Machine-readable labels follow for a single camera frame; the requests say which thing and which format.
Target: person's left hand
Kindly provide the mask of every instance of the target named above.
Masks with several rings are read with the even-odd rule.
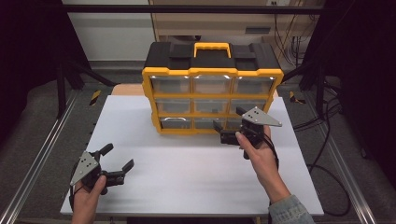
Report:
[[[88,192],[83,188],[81,181],[78,181],[75,189],[74,212],[72,224],[92,224],[96,217],[96,207],[102,189],[106,185],[106,176],[101,175],[95,186]]]

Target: transparent drawer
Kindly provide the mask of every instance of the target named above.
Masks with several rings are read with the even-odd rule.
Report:
[[[244,100],[244,99],[233,99],[230,105],[230,114],[236,114],[236,107],[240,106],[246,111],[257,106],[259,109],[263,109],[265,105],[265,100]]]
[[[150,79],[154,92],[190,93],[189,77],[152,76]]]
[[[191,127],[190,118],[160,118],[163,129],[189,129]]]
[[[227,99],[195,99],[194,111],[199,113],[221,114],[226,113]]]
[[[193,92],[197,93],[229,93],[231,78],[228,76],[204,76],[193,79]]]
[[[226,130],[239,130],[242,124],[242,119],[227,119]]]
[[[191,99],[155,99],[159,113],[190,113]]]
[[[213,120],[221,125],[221,127],[225,126],[225,119],[222,118],[195,118],[194,125],[196,129],[213,129]]]
[[[238,77],[233,84],[233,93],[268,94],[273,83],[270,77]]]

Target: yellow and black tape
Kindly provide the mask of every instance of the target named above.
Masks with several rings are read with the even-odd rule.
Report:
[[[292,103],[299,103],[301,105],[305,104],[305,100],[297,100],[297,98],[294,96],[294,92],[292,92],[292,91],[290,92],[290,101]]]
[[[90,101],[90,105],[95,105],[100,95],[100,91],[95,91]]]

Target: parts storage box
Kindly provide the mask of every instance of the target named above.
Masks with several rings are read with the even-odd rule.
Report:
[[[237,106],[268,112],[283,72],[269,44],[151,44],[142,72],[158,133],[238,129]]]

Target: sleeve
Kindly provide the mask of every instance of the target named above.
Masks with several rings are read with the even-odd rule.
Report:
[[[268,208],[273,223],[315,223],[305,206],[295,195],[290,195]]]

